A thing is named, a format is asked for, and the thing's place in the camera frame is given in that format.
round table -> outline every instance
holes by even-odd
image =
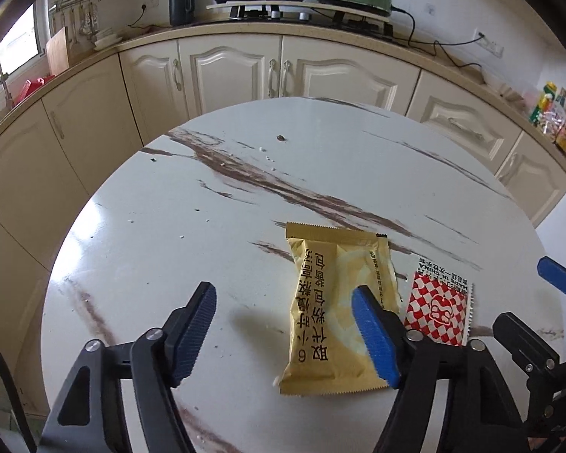
[[[561,354],[563,323],[557,290],[537,275],[543,246],[523,211],[482,164],[427,126],[305,98],[193,119],[101,186],[65,239],[46,295],[49,402],[87,340],[133,341],[210,281],[214,321],[193,374],[173,390],[198,450],[372,451],[394,390],[301,398],[273,386],[288,362],[297,283],[286,221],[387,233],[404,296],[418,255],[473,281],[472,335],[482,336],[524,415],[525,374],[490,327],[513,311]],[[124,382],[136,452],[146,445],[131,390]],[[427,451],[438,441],[444,393],[440,384]]]

metal screw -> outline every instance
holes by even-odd
[[[484,349],[486,349],[486,345],[484,345],[484,342],[482,342],[480,339],[472,339],[469,342],[469,346],[474,351],[483,351]]]
[[[148,341],[156,341],[163,335],[163,330],[161,328],[152,328],[146,334],[145,337]]]
[[[412,342],[419,342],[424,338],[424,335],[419,330],[412,328],[407,332],[407,338]]]
[[[93,353],[101,346],[101,341],[95,339],[93,341],[86,342],[84,349],[86,349],[89,353]]]

wooden cutting board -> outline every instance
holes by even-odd
[[[63,73],[71,65],[67,27],[63,27],[46,43],[46,56],[51,75]]]

kitchen cabinet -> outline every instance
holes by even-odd
[[[361,102],[405,115],[420,69],[364,49],[283,38],[281,96]]]
[[[449,137],[493,173],[521,132],[475,95],[426,71],[421,73],[407,117]]]
[[[0,224],[50,269],[88,198],[36,102],[0,135]]]
[[[142,148],[117,55],[42,98],[55,135],[90,195]]]
[[[0,224],[0,352],[11,371],[47,285],[48,271]]]
[[[278,96],[281,36],[225,34],[178,40],[191,117]]]
[[[496,177],[535,227],[566,193],[566,173],[526,132],[520,134]]]
[[[144,145],[189,120],[175,40],[130,49],[119,59]]]

red and white packet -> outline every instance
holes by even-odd
[[[435,342],[466,345],[472,317],[473,284],[420,257],[409,295],[405,328]]]

